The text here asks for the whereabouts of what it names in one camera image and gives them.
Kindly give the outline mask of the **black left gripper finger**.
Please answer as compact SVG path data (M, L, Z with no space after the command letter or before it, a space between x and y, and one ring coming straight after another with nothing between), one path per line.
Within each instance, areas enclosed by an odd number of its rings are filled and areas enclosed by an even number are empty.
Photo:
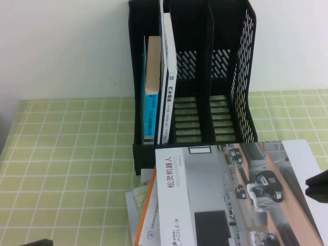
M44 238L44 239L40 239L40 240L37 240L34 242L24 244L24 246L53 246L53 240Z

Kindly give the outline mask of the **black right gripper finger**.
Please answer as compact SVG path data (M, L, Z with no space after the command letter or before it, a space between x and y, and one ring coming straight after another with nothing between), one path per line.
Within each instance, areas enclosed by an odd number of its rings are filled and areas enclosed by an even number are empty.
M325 187L308 187L305 194L319 203L327 203L327 188Z
M325 170L313 177L308 178L305 183L309 188L327 189L327 182L328 182L328 170Z

